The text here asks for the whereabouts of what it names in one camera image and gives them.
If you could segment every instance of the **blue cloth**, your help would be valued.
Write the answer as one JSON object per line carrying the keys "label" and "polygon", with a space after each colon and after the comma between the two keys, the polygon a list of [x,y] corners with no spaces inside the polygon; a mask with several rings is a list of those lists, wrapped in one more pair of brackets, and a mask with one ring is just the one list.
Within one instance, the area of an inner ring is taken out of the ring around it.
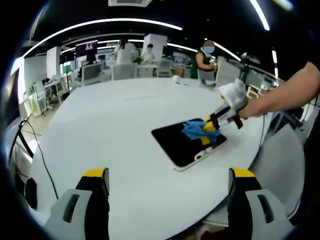
{"label": "blue cloth", "polygon": [[216,131],[203,131],[203,128],[207,122],[205,121],[187,121],[183,124],[184,129],[182,132],[189,137],[191,140],[199,139],[201,137],[207,137],[210,139],[211,145],[216,144],[217,137],[220,134],[220,130]]}

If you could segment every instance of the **tablet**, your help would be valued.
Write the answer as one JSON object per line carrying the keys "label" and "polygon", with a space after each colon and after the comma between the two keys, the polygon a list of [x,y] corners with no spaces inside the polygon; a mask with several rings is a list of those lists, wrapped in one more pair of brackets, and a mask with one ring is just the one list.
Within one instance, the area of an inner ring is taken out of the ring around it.
{"label": "tablet", "polygon": [[[203,122],[201,118],[195,118],[190,121]],[[227,140],[222,134],[217,137],[215,145],[203,145],[200,138],[191,140],[182,132],[184,124],[187,122],[189,121],[151,131],[153,137],[175,164],[175,170],[177,171],[184,171],[203,160]]]}

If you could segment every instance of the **green vest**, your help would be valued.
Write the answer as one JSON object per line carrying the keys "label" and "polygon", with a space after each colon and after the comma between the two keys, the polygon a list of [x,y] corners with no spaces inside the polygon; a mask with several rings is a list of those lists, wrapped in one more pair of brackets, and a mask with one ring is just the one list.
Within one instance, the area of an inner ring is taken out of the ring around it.
{"label": "green vest", "polygon": [[[209,57],[207,57],[205,55],[204,52],[202,52],[201,50],[198,50],[198,52],[194,55],[194,58],[192,60],[192,67],[190,69],[190,77],[192,79],[198,79],[198,69],[201,69],[199,66],[198,66],[198,63],[197,63],[197,60],[196,60],[196,55],[197,54],[202,54],[203,55],[203,63],[206,64],[206,65],[209,65],[210,64],[210,59]],[[212,70],[208,70],[208,69],[201,69],[203,71],[206,71],[206,72],[210,72]]]}

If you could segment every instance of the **human arm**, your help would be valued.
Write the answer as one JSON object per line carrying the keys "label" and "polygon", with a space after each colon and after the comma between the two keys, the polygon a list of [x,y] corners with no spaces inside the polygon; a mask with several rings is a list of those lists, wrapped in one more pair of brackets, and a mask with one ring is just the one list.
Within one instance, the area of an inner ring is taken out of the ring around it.
{"label": "human arm", "polygon": [[197,53],[195,55],[195,60],[196,60],[198,67],[201,69],[204,69],[204,70],[214,69],[213,64],[210,64],[210,65],[204,64],[204,56],[201,53]]}
{"label": "human arm", "polygon": [[119,52],[119,49],[120,49],[120,44],[117,44],[114,51],[113,51],[113,55],[115,57],[118,57],[118,52]]}
{"label": "human arm", "polygon": [[301,107],[310,102],[319,90],[320,71],[313,63],[308,62],[279,88],[261,98],[251,99],[238,114],[242,118],[249,118]]}

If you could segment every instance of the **white shirt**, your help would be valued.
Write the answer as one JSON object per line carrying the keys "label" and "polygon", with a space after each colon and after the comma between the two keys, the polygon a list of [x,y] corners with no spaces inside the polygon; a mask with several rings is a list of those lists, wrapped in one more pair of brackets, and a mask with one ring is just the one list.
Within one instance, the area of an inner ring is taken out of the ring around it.
{"label": "white shirt", "polygon": [[136,52],[136,46],[131,42],[127,42],[124,45],[124,49],[122,49],[118,44],[114,52],[117,53],[116,64],[131,64],[133,54]]}
{"label": "white shirt", "polygon": [[141,54],[141,58],[148,63],[152,63],[155,59],[154,52],[152,50],[146,50]]}

